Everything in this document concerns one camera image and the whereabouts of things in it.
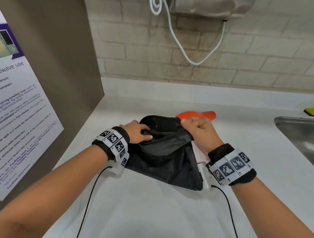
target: orange handle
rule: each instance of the orange handle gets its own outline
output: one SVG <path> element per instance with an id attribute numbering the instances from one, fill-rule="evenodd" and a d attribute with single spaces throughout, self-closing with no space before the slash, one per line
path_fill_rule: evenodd
<path id="1" fill-rule="evenodd" d="M 177 117 L 180 118 L 181 120 L 188 119 L 190 116 L 195 116 L 199 118 L 207 117 L 210 121 L 212 121 L 216 118 L 216 113 L 214 111 L 205 111 L 205 112 L 186 111 L 177 115 Z"/>

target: black fabric bag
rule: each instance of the black fabric bag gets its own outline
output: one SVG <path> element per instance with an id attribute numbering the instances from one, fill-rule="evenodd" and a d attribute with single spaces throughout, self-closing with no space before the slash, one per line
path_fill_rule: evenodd
<path id="1" fill-rule="evenodd" d="M 130 158 L 126 168 L 191 190 L 203 189 L 192 149 L 192 135 L 185 130 L 179 118 L 146 116 L 141 121 L 150 128 L 142 131 L 153 139 L 139 144 L 129 144 Z"/>

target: white brick wall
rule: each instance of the white brick wall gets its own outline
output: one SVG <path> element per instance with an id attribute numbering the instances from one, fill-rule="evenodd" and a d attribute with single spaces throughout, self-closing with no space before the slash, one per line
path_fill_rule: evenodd
<path id="1" fill-rule="evenodd" d="M 226 24 L 224 40 L 190 65 L 149 0 L 85 0 L 101 75 L 204 85 L 314 92 L 314 0 L 256 0 Z M 187 55 L 201 61 L 220 39 L 216 19 L 171 16 Z"/>

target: yellow sponge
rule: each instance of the yellow sponge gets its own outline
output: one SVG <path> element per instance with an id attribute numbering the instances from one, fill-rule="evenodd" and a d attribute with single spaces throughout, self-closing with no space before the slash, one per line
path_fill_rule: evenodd
<path id="1" fill-rule="evenodd" d="M 314 116 L 314 108 L 313 107 L 308 107 L 308 108 L 304 109 L 304 112 L 309 116 Z"/>

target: stainless steel sink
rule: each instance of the stainless steel sink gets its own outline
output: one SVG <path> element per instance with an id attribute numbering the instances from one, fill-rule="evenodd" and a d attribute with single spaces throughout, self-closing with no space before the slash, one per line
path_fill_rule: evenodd
<path id="1" fill-rule="evenodd" d="M 276 117 L 275 125 L 314 165 L 314 119 Z"/>

